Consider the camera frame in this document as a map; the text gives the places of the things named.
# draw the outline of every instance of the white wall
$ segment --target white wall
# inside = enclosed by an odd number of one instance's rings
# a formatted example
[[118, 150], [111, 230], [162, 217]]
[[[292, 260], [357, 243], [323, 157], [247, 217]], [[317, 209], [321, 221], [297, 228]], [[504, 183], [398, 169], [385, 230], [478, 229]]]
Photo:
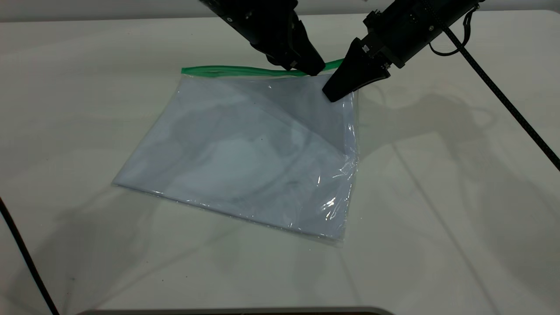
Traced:
[[[392, 0], [300, 0], [298, 14], [368, 13]], [[485, 10], [560, 8], [560, 0], [487, 0]], [[0, 0], [0, 21], [212, 16], [197, 0]]]

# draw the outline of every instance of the table surface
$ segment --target table surface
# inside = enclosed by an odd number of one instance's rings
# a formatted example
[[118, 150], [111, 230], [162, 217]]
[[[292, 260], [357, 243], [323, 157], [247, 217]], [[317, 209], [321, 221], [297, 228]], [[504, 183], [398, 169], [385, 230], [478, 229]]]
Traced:
[[[330, 61], [363, 18], [302, 20]], [[0, 24], [0, 43], [0, 193], [64, 314], [560, 312], [560, 174], [460, 55], [424, 49], [360, 90], [361, 161], [332, 245], [111, 186], [181, 67], [272, 67], [218, 18]], [[468, 49], [560, 152], [559, 16], [477, 12]], [[0, 252], [0, 313], [47, 314], [4, 224]]]

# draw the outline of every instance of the black wire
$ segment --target black wire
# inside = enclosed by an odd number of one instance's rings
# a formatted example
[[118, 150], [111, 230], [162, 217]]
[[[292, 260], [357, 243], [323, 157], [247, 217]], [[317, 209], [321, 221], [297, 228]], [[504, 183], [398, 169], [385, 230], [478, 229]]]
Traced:
[[470, 64], [470, 66], [476, 71], [476, 73], [480, 76], [482, 81], [486, 83], [486, 85], [492, 90], [492, 92], [498, 97], [498, 99], [502, 102], [502, 104], [506, 107], [507, 110], [513, 115], [515, 120], [523, 127], [523, 129], [529, 134], [529, 136], [535, 141], [535, 143], [539, 146], [541, 150], [543, 150], [544, 154], [548, 157], [548, 159], [554, 164], [554, 166], [560, 171], [560, 159], [558, 156], [552, 151], [552, 149], [547, 145], [546, 142], [540, 137], [540, 135], [533, 129], [533, 127], [527, 122], [527, 120], [521, 115], [521, 113], [515, 108], [515, 106], [510, 102], [510, 100], [504, 95], [504, 93], [496, 86], [496, 84], [488, 77], [486, 72], [482, 70], [480, 65], [474, 60], [473, 56], [469, 54], [469, 52], [465, 49], [464, 46], [461, 45], [459, 39], [453, 34], [453, 32], [443, 23], [440, 17], [437, 15], [436, 11], [434, 11], [433, 7], [427, 0], [421, 0], [424, 4], [424, 7], [430, 13], [434, 21], [436, 22], [437, 26], [440, 27], [447, 37], [451, 39], [453, 44], [459, 49], [463, 57], [465, 57], [466, 61]]
[[25, 263], [27, 264], [27, 268], [29, 268], [29, 272], [31, 273], [33, 280], [35, 280], [37, 287], [39, 287], [39, 291], [41, 292], [43, 299], [45, 299], [45, 302], [49, 307], [50, 312], [53, 315], [59, 315], [57, 307], [54, 305], [53, 300], [50, 298], [49, 292], [46, 290], [45, 285], [43, 284], [43, 281], [39, 276], [39, 272], [37, 272], [37, 268], [35, 268], [35, 264], [31, 259], [31, 255], [29, 255], [29, 252], [27, 251], [27, 247], [25, 247], [24, 240], [21, 238], [20, 232], [17, 230], [16, 224], [13, 222], [12, 216], [8, 212], [8, 208], [6, 208], [6, 205], [4, 205], [2, 198], [0, 198], [0, 212], [2, 213], [2, 216], [6, 221], [6, 224], [8, 225], [10, 232], [12, 232], [13, 238], [16, 240], [21, 255], [24, 257]]
[[[463, 38], [463, 43], [461, 44], [462, 47], [465, 47], [466, 44], [469, 42], [469, 39], [470, 39], [470, 21], [473, 19], [473, 13], [476, 10], [478, 10], [478, 6], [474, 7], [472, 10], [470, 10], [465, 15], [465, 19], [463, 20], [463, 26], [465, 27], [465, 36]], [[432, 47], [432, 42], [430, 42], [429, 45], [430, 45], [430, 49], [432, 49], [433, 53], [435, 53], [436, 55], [443, 56], [443, 57], [451, 56], [451, 55], [454, 55], [454, 54], [459, 52], [459, 48], [457, 48], [450, 53], [440, 53]]]

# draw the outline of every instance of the plastic bag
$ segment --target plastic bag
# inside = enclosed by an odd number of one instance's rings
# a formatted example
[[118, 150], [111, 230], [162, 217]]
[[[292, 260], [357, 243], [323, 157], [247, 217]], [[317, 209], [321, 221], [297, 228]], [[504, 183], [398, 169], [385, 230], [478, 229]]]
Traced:
[[329, 102], [329, 77], [183, 76], [113, 183], [342, 239], [357, 165], [354, 96]]

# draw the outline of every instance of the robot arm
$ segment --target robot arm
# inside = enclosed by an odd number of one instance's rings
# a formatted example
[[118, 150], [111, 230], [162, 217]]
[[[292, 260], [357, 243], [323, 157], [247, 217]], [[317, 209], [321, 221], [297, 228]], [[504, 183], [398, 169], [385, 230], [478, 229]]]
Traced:
[[268, 61], [315, 76], [325, 67], [293, 10], [297, 0], [201, 0]]
[[[270, 63], [312, 76], [325, 67], [294, 11], [297, 0], [201, 1], [266, 54]], [[450, 26], [482, 1], [430, 0], [430, 4]], [[442, 32], [422, 0], [395, 0], [384, 12], [371, 12], [363, 22], [367, 36], [354, 39], [344, 61], [323, 87], [330, 101], [390, 77], [392, 64], [402, 68]]]

